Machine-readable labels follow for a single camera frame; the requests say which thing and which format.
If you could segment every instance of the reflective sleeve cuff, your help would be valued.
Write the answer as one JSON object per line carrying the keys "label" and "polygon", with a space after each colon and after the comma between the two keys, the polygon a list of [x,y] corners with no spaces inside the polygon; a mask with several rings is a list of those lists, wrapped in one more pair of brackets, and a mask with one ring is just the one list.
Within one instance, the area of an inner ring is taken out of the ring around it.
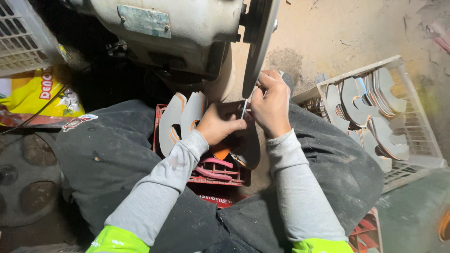
{"label": "reflective sleeve cuff", "polygon": [[148,253],[149,250],[150,247],[135,234],[115,226],[105,226],[86,253]]}
{"label": "reflective sleeve cuff", "polygon": [[293,243],[292,253],[353,253],[345,241],[329,241],[311,238]]}

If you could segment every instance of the pink handle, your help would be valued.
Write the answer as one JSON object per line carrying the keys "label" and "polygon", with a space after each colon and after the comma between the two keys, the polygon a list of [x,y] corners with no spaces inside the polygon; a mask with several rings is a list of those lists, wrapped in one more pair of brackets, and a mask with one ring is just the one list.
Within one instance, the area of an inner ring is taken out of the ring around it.
{"label": "pink handle", "polygon": [[195,168],[195,170],[198,171],[200,174],[202,174],[204,176],[207,176],[207,177],[210,177],[210,178],[214,178],[214,179],[218,179],[218,180],[230,181],[231,179],[233,179],[231,176],[227,176],[227,175],[223,175],[223,174],[216,174],[216,173],[212,173],[212,172],[206,171],[203,168],[201,168],[200,166],[197,166]]}
{"label": "pink handle", "polygon": [[199,163],[217,163],[217,164],[220,164],[220,165],[227,166],[228,168],[233,168],[233,164],[232,163],[225,162],[224,160],[220,160],[220,159],[217,159],[217,158],[206,158],[205,160],[200,161]]}

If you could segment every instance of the printed logo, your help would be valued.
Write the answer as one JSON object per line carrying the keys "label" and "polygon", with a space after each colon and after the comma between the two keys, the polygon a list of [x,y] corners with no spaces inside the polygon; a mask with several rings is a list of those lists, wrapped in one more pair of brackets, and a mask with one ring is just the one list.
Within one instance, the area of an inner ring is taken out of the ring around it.
{"label": "printed logo", "polygon": [[85,114],[85,115],[76,117],[75,119],[72,119],[69,123],[67,123],[66,125],[63,126],[63,132],[67,132],[71,129],[74,129],[75,127],[77,127],[78,125],[80,125],[83,122],[97,119],[97,118],[98,118],[98,116],[93,115],[93,114]]}

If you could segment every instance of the left hand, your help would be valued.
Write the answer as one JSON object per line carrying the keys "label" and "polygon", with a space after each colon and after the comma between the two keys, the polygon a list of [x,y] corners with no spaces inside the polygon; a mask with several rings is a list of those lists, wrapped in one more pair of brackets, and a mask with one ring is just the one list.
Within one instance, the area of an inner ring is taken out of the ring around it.
{"label": "left hand", "polygon": [[237,119],[241,116],[243,104],[244,101],[210,105],[195,129],[203,135],[209,146],[218,144],[234,131],[247,129],[252,123],[248,113],[244,119]]}

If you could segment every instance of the yellow plastic bag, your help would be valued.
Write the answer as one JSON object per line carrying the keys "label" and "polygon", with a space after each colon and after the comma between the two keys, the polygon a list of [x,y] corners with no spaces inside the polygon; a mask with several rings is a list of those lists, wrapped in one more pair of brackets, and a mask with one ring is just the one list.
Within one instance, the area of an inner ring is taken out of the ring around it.
{"label": "yellow plastic bag", "polygon": [[[48,67],[0,78],[0,125],[14,127],[42,109],[64,86],[62,68]],[[61,127],[85,114],[78,95],[62,92],[28,127]]]}

